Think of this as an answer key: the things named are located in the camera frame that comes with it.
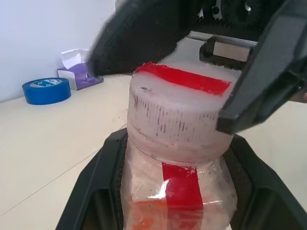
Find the black holder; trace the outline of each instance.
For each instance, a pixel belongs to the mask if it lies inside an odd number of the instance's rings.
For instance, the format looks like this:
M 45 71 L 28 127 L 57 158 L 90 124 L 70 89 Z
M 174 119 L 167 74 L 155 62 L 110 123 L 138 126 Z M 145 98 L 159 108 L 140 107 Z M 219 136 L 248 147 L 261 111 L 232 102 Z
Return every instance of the black holder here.
M 123 230 L 120 185 L 127 130 L 112 133 L 80 173 L 56 230 Z M 233 230 L 307 230 L 307 214 L 278 175 L 235 135 L 224 159 L 238 196 Z

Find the blue tape roll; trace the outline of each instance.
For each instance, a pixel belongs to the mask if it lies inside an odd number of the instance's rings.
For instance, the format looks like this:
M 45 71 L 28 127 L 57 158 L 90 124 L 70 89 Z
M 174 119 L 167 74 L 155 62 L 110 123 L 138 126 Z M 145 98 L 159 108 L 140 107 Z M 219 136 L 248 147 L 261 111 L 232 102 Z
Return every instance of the blue tape roll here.
M 71 96 L 69 82 L 65 78 L 44 78 L 23 85 L 24 96 L 29 104 L 52 104 Z

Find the white wall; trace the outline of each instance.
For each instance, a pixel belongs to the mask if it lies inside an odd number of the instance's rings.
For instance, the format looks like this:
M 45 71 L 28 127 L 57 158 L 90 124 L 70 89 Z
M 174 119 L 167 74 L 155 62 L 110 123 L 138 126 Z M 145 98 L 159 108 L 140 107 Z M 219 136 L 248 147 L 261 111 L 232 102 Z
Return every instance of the white wall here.
M 0 102 L 55 77 L 61 51 L 88 48 L 114 11 L 115 0 L 1 0 Z

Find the table surface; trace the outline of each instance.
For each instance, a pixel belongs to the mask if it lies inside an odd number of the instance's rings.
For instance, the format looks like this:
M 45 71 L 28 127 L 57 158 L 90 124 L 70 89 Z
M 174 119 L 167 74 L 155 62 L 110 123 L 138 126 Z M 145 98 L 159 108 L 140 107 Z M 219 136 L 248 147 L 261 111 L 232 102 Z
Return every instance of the table surface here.
M 127 122 L 126 75 L 52 105 L 0 103 L 0 229 L 54 230 L 81 170 Z M 288 102 L 244 136 L 307 210 L 307 105 Z

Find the red tape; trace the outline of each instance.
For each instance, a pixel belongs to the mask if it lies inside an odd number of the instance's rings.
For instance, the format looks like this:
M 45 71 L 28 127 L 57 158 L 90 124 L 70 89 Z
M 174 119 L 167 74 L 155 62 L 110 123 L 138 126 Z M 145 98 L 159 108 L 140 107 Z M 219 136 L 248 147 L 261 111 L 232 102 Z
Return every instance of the red tape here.
M 162 163 L 166 182 L 167 230 L 200 230 L 203 204 L 194 167 Z
M 136 72 L 145 71 L 152 73 L 168 82 L 201 90 L 210 94 L 222 96 L 230 86 L 229 81 L 209 78 L 195 73 L 189 73 L 180 69 L 173 69 L 165 65 L 156 65 L 152 62 L 138 67 Z

